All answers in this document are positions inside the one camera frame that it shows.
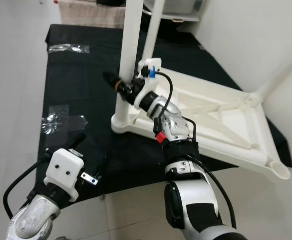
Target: white stand base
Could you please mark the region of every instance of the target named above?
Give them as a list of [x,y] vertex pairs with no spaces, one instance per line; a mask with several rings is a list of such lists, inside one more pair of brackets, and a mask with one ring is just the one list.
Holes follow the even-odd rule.
[[[183,116],[196,122],[200,154],[262,173],[274,182],[290,178],[277,153],[262,102],[253,93],[164,68],[161,71],[174,84],[171,102]],[[168,96],[167,81],[156,77],[156,93]],[[114,132],[154,138],[153,122],[144,111],[130,106],[127,117],[125,124],[118,124],[112,117]]]

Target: white pole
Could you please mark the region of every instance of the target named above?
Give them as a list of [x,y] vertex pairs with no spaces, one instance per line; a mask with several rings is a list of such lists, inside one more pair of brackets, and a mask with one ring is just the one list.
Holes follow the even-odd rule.
[[144,52],[142,53],[142,60],[150,59],[154,52],[157,33],[160,25],[162,11],[164,9],[165,0],[155,0],[153,7],[147,38],[145,42]]
[[[122,37],[119,77],[130,83],[135,70],[139,30],[142,15],[143,0],[127,0],[124,32]],[[123,133],[129,123],[129,103],[123,101],[117,94],[115,114],[111,118],[111,127],[116,133]]]

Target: silver robotic arm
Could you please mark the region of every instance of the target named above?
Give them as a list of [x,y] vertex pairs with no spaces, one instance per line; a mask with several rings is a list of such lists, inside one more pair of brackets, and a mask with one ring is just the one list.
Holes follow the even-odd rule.
[[7,240],[46,240],[50,235],[52,222],[60,214],[60,209],[78,198],[78,186],[75,187],[78,179],[82,183],[84,181],[92,185],[98,183],[98,177],[90,176],[83,171],[84,161],[81,158],[83,155],[72,149],[84,138],[85,135],[76,136],[73,143],[66,147],[68,150],[60,148],[53,153],[47,150],[44,156],[50,162],[42,194],[35,194],[31,203],[22,207],[10,219]]
[[168,184],[165,187],[166,218],[180,229],[187,240],[246,240],[233,227],[220,221],[215,193],[199,161],[198,143],[191,138],[189,123],[180,110],[168,99],[153,92],[151,81],[156,74],[168,76],[161,68],[159,58],[139,62],[139,75],[131,85],[123,83],[118,75],[105,72],[105,80],[137,109],[146,111],[154,121],[154,134],[162,145]]

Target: black joint cover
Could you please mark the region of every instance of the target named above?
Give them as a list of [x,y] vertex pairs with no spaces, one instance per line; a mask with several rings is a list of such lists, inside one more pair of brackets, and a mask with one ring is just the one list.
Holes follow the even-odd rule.
[[150,91],[146,94],[146,96],[141,100],[140,107],[147,112],[151,103],[154,101],[154,99],[157,98],[157,94],[155,94],[153,91]]
[[166,219],[175,229],[184,229],[184,215],[178,187],[171,182],[165,187]]
[[66,207],[71,198],[64,189],[50,182],[46,185],[44,195],[53,200],[60,209]]
[[202,232],[212,226],[222,225],[212,203],[193,203],[187,205],[187,214],[192,227]]
[[186,155],[197,158],[198,143],[194,143],[189,139],[171,141],[163,147],[166,164],[171,164],[182,159],[186,159]]

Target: black table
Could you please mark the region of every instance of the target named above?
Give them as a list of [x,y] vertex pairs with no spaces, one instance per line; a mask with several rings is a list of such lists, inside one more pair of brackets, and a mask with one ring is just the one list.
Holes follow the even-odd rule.
[[[145,38],[142,32],[137,60],[141,59]],[[102,72],[118,70],[122,30],[54,24],[46,42],[48,47],[68,43],[89,45],[90,49],[90,53],[59,51],[48,55],[42,112],[45,118],[51,106],[66,106],[69,116],[84,115],[88,120],[84,129],[88,138],[76,150],[85,155],[85,171],[92,175],[100,172],[102,179],[97,186],[84,184],[77,202],[164,181],[165,163],[156,141],[129,132],[115,134],[110,129],[116,93],[103,80]],[[164,68],[240,89],[190,33],[175,32],[169,38],[158,38],[154,57],[162,59]],[[282,162],[292,167],[287,140],[270,121],[269,125]],[[57,148],[80,131],[42,133],[38,157],[46,147]],[[201,160],[212,171],[236,167],[206,156]],[[44,164],[37,169],[37,188],[43,185],[46,168]]]

